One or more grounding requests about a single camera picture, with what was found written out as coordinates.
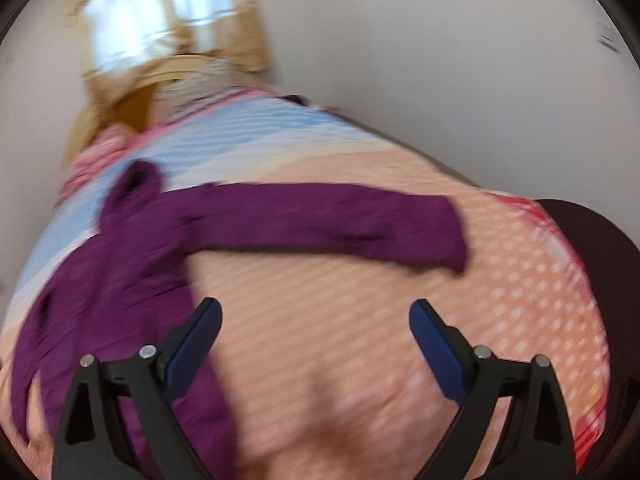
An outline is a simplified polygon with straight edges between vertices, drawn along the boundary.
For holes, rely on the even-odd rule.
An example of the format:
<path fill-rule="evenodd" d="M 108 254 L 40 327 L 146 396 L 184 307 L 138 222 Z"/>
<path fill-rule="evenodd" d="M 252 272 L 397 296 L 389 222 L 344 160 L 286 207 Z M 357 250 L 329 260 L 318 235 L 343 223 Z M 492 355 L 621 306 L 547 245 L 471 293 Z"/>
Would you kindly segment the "pink folded blanket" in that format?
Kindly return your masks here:
<path fill-rule="evenodd" d="M 134 144 L 135 136 L 134 130 L 119 122 L 101 130 L 64 169 L 58 189 L 58 204 L 64 203 L 101 171 L 124 158 Z"/>

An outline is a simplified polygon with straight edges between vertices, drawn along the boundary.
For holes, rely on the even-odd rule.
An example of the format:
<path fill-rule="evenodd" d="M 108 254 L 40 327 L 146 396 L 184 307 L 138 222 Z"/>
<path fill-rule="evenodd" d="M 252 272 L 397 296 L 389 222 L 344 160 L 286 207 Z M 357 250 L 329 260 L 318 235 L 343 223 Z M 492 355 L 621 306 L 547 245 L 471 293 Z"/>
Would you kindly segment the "wooden headboard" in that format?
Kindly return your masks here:
<path fill-rule="evenodd" d="M 169 55 L 144 63 L 125 76 L 87 79 L 88 103 L 82 107 L 70 128 L 61 166 L 66 168 L 102 127 L 116 120 L 116 108 L 134 92 L 153 84 L 182 79 L 213 59 L 213 56 L 204 54 Z"/>

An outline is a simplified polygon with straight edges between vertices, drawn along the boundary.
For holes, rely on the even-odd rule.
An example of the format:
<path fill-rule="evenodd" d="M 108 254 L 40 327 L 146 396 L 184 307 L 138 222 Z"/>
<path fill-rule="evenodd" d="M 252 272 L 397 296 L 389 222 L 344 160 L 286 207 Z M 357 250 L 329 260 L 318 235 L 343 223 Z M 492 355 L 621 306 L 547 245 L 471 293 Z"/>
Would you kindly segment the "purple down jacket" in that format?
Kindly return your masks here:
<path fill-rule="evenodd" d="M 320 254 L 461 271 L 468 255 L 450 198 L 330 182 L 205 183 L 167 191 L 134 162 L 111 188 L 98 230 L 44 285 L 16 338 L 11 417 L 28 433 L 33 388 L 53 437 L 84 354 L 102 361 L 157 344 L 194 310 L 189 257 L 210 252 Z M 208 470 L 231 477 L 239 425 L 212 362 L 174 403 Z"/>

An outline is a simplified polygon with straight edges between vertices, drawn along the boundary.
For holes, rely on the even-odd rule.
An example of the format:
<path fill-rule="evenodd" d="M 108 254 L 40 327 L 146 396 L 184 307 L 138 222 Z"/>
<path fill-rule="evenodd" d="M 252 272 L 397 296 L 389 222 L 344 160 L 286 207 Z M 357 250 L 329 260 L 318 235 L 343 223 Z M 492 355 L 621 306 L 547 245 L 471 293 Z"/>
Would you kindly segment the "grey striped pillow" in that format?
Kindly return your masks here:
<path fill-rule="evenodd" d="M 246 87 L 243 74 L 230 60 L 221 58 L 208 62 L 190 75 L 168 84 L 155 93 L 155 99 L 165 105 L 171 114 L 175 114 L 198 102 Z"/>

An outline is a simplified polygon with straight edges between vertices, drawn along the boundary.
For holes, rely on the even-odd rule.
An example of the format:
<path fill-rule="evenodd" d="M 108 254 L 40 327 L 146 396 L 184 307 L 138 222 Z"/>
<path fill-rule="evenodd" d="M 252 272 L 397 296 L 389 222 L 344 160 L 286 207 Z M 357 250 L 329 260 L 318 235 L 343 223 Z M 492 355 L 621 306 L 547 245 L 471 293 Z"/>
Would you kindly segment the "beige window curtain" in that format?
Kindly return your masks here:
<path fill-rule="evenodd" d="M 250 73 L 271 65 L 257 0 L 64 2 L 85 84 L 176 54 L 221 56 Z"/>

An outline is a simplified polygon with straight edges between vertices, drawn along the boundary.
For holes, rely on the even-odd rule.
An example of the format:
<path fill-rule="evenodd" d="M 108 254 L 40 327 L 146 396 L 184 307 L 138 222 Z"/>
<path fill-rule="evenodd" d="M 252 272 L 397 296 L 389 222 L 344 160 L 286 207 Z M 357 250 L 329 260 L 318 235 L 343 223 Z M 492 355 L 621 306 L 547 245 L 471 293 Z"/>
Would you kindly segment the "polka dot bed sheet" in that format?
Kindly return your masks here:
<path fill-rule="evenodd" d="M 461 273 L 320 254 L 200 252 L 195 298 L 224 309 L 212 365 L 239 425 L 235 479 L 408 479 L 454 417 L 413 340 L 408 310 L 428 300 L 500 358 L 551 360 L 583 462 L 608 421 L 608 344 L 585 267 L 531 200 L 474 188 L 424 157 L 332 115 L 254 91 L 140 136 L 58 207 L 22 272 L 1 335 L 1 427 L 27 467 L 51 474 L 46 395 L 33 388 L 28 433 L 11 417 L 14 346 L 62 261 L 98 227 L 134 159 L 165 190 L 205 182 L 332 182 L 450 198 L 469 260 Z"/>

